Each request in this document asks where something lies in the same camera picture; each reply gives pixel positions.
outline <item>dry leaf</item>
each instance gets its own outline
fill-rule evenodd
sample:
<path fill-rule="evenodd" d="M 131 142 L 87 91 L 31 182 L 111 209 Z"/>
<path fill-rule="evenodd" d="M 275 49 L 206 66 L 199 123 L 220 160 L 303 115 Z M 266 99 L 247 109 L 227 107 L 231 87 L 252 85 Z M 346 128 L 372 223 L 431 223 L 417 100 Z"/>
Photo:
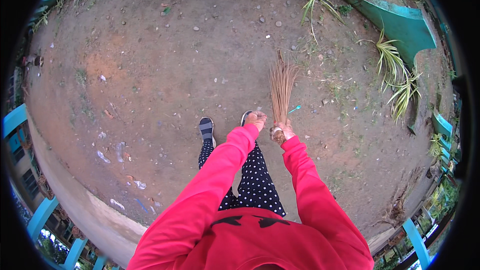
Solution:
<path fill-rule="evenodd" d="M 104 112 L 105 112 L 105 115 L 107 115 L 110 119 L 115 118 L 114 116 L 112 116 L 112 114 L 108 110 L 105 110 Z"/>

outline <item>coconut broom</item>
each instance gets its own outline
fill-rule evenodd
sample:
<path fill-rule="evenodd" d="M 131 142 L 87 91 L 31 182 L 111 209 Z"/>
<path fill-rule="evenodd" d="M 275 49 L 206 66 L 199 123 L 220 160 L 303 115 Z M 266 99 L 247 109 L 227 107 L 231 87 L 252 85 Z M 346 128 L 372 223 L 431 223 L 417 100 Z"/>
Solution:
<path fill-rule="evenodd" d="M 291 65 L 287 59 L 283 60 L 282 52 L 277 50 L 276 62 L 270 66 L 270 89 L 272 92 L 273 120 L 287 123 L 290 93 L 297 77 L 299 68 Z M 285 142 L 285 136 L 278 127 L 270 128 L 273 132 L 273 141 L 278 144 Z"/>

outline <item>black print on shirt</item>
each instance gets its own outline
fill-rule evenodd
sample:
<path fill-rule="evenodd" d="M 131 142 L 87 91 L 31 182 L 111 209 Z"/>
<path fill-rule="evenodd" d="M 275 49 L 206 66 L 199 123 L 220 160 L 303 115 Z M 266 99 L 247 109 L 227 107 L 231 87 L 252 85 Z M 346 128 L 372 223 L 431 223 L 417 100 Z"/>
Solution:
<path fill-rule="evenodd" d="M 288 223 L 287 221 L 282 220 L 282 219 L 267 218 L 267 217 L 261 217 L 261 216 L 255 216 L 255 215 L 252 215 L 252 216 L 257 217 L 257 218 L 261 218 L 260 220 L 258 220 L 258 223 L 260 224 L 260 228 L 265 228 L 265 227 L 268 227 L 268 226 L 272 226 L 277 222 L 285 224 L 285 225 L 290 225 L 290 223 Z"/>
<path fill-rule="evenodd" d="M 212 226 L 217 225 L 219 223 L 227 223 L 229 225 L 241 225 L 240 223 L 237 222 L 237 220 L 240 220 L 241 218 L 242 216 L 231 216 L 231 217 L 222 218 L 217 221 L 214 221 L 210 225 L 210 228 L 212 228 Z"/>

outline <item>sandal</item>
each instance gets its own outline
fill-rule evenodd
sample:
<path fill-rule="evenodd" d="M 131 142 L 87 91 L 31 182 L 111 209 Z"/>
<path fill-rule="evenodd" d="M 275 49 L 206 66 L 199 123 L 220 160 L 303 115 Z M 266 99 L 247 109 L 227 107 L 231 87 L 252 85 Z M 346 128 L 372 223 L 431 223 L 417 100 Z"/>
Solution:
<path fill-rule="evenodd" d="M 213 148 L 217 146 L 217 142 L 213 137 L 213 121 L 210 117 L 202 117 L 200 123 L 198 124 L 198 129 L 201 133 L 201 138 L 205 140 L 211 139 L 213 143 Z"/>

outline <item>leg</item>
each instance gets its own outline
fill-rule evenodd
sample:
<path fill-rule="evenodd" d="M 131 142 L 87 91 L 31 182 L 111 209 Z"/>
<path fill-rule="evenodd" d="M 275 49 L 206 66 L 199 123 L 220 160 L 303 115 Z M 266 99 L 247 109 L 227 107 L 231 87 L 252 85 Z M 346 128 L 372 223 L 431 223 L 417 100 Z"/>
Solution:
<path fill-rule="evenodd" d="M 279 195 L 267 171 L 264 156 L 255 141 L 255 148 L 248 154 L 241 169 L 242 179 L 238 185 L 237 207 L 267 209 L 285 217 Z"/>
<path fill-rule="evenodd" d="M 213 149 L 215 148 L 214 144 L 214 138 L 213 138 L 213 122 L 212 119 L 208 117 L 203 117 L 200 120 L 200 124 L 198 125 L 200 132 L 201 132 L 201 137 L 203 139 L 203 146 L 201 147 L 201 152 L 200 155 L 198 156 L 198 169 L 200 170 L 205 162 L 207 161 L 208 157 L 210 156 L 210 153 L 213 152 Z M 225 197 L 222 200 L 222 203 L 220 203 L 220 207 L 218 208 L 219 211 L 222 210 L 227 210 L 231 209 L 236 206 L 236 200 L 237 197 L 233 195 L 232 188 L 228 190 L 228 192 L 225 194 Z"/>

